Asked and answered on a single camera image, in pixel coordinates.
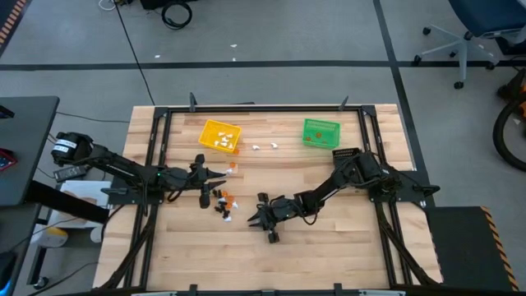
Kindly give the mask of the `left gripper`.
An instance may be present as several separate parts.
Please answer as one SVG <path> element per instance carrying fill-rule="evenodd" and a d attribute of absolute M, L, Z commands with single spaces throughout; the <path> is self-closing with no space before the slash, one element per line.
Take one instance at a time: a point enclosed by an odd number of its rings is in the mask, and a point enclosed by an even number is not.
<path fill-rule="evenodd" d="M 205 156 L 199 154 L 194 159 L 194 162 L 190 164 L 190 171 L 179 168 L 168 170 L 166 177 L 168 178 L 171 187 L 171 192 L 167 197 L 168 202 L 174 202 L 180 197 L 183 191 L 200 190 L 200 208 L 208 208 L 210 206 L 209 191 L 224 184 L 225 181 L 210 182 L 206 185 L 206 180 L 207 178 L 222 178 L 225 177 L 226 174 L 206 169 L 203 166 L 204 163 Z"/>

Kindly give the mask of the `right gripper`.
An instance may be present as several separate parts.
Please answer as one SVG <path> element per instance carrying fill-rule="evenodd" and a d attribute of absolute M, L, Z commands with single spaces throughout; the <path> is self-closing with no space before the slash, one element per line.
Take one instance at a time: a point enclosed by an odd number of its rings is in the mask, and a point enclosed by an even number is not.
<path fill-rule="evenodd" d="M 306 218 L 312 215 L 312 209 L 303 205 L 299 197 L 288 199 L 279 196 L 271 200 L 265 192 L 259 192 L 257 197 L 259 201 L 257 212 L 247 222 L 257 220 L 251 224 L 251 227 L 259 227 L 266 231 L 269 243 L 279 242 L 279 234 L 275 230 L 279 222 L 300 217 L 306 224 L 311 225 Z"/>

